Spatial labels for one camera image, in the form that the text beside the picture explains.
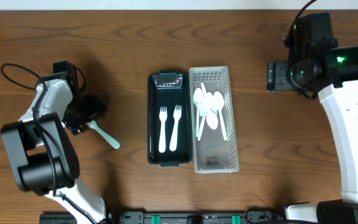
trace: black plastic bin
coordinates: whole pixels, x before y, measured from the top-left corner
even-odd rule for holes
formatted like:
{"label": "black plastic bin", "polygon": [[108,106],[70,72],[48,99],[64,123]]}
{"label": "black plastic bin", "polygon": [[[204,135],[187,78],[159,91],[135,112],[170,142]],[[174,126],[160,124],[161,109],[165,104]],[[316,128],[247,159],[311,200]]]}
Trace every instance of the black plastic bin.
{"label": "black plastic bin", "polygon": [[[191,161],[191,118],[190,97],[187,77],[176,71],[160,71],[149,75],[147,80],[147,159],[151,164],[161,166],[179,166]],[[176,105],[182,105],[181,118],[178,122],[178,144],[175,151],[169,150],[173,125],[173,111]],[[164,153],[158,151],[161,122],[159,113],[161,106],[167,107],[168,117],[165,122]]]}

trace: wooden table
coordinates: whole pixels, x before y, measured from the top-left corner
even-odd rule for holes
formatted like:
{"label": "wooden table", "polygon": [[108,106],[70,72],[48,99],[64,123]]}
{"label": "wooden table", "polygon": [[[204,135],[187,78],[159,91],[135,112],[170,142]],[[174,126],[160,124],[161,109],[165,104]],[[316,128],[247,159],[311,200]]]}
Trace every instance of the wooden table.
{"label": "wooden table", "polygon": [[[282,37],[297,11],[0,12],[0,66],[12,62],[40,75],[68,60],[87,77],[88,93],[108,106],[99,120],[122,144],[113,150],[94,131],[69,133],[81,176],[114,211],[245,210],[256,205],[341,198],[333,135],[318,100],[267,93],[269,61],[285,60]],[[340,46],[358,45],[358,11],[333,11]],[[240,171],[195,174],[194,164],[147,162],[147,76],[161,69],[227,65]],[[36,79],[10,68],[33,86]],[[0,128],[20,118],[34,92],[0,73]],[[0,137],[0,223],[37,223],[57,203],[21,192]]]}

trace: perforated basket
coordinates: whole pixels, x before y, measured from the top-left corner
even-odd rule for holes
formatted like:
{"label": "perforated basket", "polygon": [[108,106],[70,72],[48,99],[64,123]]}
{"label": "perforated basket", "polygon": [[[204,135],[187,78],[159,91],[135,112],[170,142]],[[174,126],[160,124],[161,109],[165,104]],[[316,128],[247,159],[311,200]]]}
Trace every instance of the perforated basket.
{"label": "perforated basket", "polygon": [[[198,67],[190,69],[190,100],[191,122],[193,124],[193,152],[196,173],[236,172],[239,170],[239,160],[236,143],[236,130],[231,99],[229,69],[222,67]],[[207,122],[204,123],[201,139],[196,137],[196,105],[193,94],[204,83],[207,92],[220,92],[224,98],[222,114],[226,127],[227,141],[223,139],[221,122],[218,128],[212,130]]]}

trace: white wall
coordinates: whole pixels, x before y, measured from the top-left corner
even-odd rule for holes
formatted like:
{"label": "white wall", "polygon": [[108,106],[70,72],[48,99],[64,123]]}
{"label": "white wall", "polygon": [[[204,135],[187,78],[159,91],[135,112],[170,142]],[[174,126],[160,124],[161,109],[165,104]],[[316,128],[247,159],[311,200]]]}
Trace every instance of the white wall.
{"label": "white wall", "polygon": [[[301,9],[309,0],[0,0],[0,10]],[[358,9],[358,0],[319,0],[309,9]]]}

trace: green light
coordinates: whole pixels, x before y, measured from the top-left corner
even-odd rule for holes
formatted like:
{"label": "green light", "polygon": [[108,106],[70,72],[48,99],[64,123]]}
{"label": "green light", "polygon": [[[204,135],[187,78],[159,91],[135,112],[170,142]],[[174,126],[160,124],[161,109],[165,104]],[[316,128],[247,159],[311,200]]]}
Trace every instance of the green light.
{"label": "green light", "polygon": [[341,63],[343,61],[345,61],[345,58],[344,57],[336,57],[336,60]]}

